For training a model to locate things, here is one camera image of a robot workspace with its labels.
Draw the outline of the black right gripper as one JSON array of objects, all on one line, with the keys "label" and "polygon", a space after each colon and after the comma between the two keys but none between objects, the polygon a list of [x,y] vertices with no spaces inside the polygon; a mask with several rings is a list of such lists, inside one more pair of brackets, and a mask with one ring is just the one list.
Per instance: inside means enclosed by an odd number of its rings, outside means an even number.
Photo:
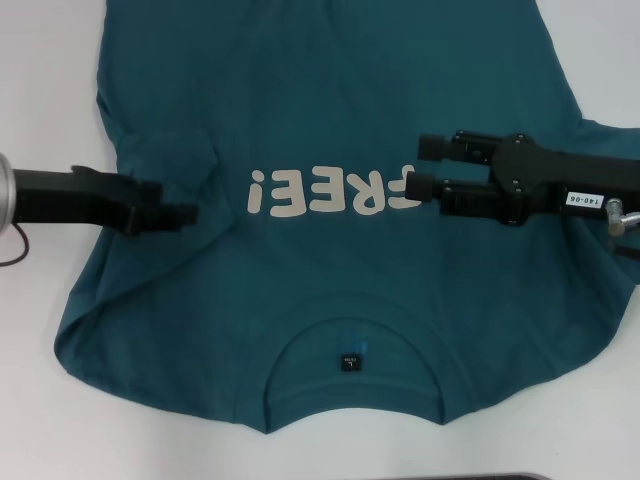
[{"label": "black right gripper", "polygon": [[627,212],[639,209],[639,162],[566,153],[544,148],[528,137],[502,137],[458,130],[450,139],[423,134],[418,159],[489,165],[498,186],[475,181],[407,174],[405,198],[439,203],[446,216],[500,219],[520,226],[538,214],[592,219],[606,217],[610,199]]}]

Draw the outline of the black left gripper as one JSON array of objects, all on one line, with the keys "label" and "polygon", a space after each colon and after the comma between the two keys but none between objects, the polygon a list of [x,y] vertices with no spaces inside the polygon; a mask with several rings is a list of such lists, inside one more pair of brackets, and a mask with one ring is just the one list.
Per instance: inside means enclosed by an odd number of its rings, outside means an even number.
[{"label": "black left gripper", "polygon": [[15,223],[89,224],[121,231],[128,222],[129,234],[141,234],[179,231],[198,219],[196,205],[162,204],[163,186],[154,181],[82,166],[69,172],[16,170],[14,177]]}]

